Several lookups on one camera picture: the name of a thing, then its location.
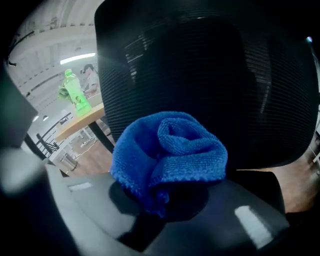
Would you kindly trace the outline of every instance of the black mesh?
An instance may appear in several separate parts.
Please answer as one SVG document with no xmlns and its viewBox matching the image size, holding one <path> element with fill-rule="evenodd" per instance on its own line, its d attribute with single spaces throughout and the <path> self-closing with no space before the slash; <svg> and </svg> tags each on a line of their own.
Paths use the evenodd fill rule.
<svg viewBox="0 0 320 256">
<path fill-rule="evenodd" d="M 109 0 L 95 14 L 101 92 L 114 139 L 138 118 L 183 111 L 222 141 L 230 168 L 300 157 L 318 113 L 310 45 L 267 26 L 257 11 L 250 19 L 248 11 L 206 1 L 164 2 Z"/>
</svg>

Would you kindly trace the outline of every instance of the towel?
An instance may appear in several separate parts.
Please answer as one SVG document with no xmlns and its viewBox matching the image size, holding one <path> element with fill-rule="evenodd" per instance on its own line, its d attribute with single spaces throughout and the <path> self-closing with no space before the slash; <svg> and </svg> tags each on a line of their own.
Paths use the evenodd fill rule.
<svg viewBox="0 0 320 256">
<path fill-rule="evenodd" d="M 222 180 L 227 159 L 224 145 L 191 115 L 159 112 L 123 131 L 110 173 L 147 212 L 163 218 L 170 200 L 166 184 Z"/>
</svg>

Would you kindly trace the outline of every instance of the wooden table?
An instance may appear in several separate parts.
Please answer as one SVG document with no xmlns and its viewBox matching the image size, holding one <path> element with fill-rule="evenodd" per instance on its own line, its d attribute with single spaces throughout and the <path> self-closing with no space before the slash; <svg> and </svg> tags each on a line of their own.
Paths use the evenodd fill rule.
<svg viewBox="0 0 320 256">
<path fill-rule="evenodd" d="M 92 110 L 81 117 L 75 117 L 69 123 L 63 127 L 56 135 L 55 140 L 60 142 L 70 135 L 76 133 L 82 128 L 89 126 L 94 135 L 101 141 L 101 143 L 109 150 L 113 152 L 114 145 L 107 138 L 104 132 L 99 128 L 96 120 L 102 118 L 105 115 L 104 104 L 100 103 L 92 108 Z"/>
</svg>

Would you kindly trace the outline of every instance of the plastic bottle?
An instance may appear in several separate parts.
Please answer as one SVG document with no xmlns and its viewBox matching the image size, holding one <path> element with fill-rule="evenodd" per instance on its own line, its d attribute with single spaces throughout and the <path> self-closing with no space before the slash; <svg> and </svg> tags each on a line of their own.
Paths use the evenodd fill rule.
<svg viewBox="0 0 320 256">
<path fill-rule="evenodd" d="M 79 79 L 72 73 L 71 69 L 67 69 L 64 72 L 62 86 L 68 91 L 78 117 L 81 117 L 92 110 L 91 105 L 81 90 Z"/>
</svg>

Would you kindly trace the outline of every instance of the bottle cap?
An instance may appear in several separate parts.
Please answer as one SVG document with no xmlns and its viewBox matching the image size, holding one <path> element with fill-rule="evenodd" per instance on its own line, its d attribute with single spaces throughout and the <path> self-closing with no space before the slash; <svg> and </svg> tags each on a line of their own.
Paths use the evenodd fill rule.
<svg viewBox="0 0 320 256">
<path fill-rule="evenodd" d="M 67 69 L 65 72 L 64 72 L 64 76 L 65 77 L 70 77 L 72 75 L 72 70 L 71 69 Z"/>
</svg>

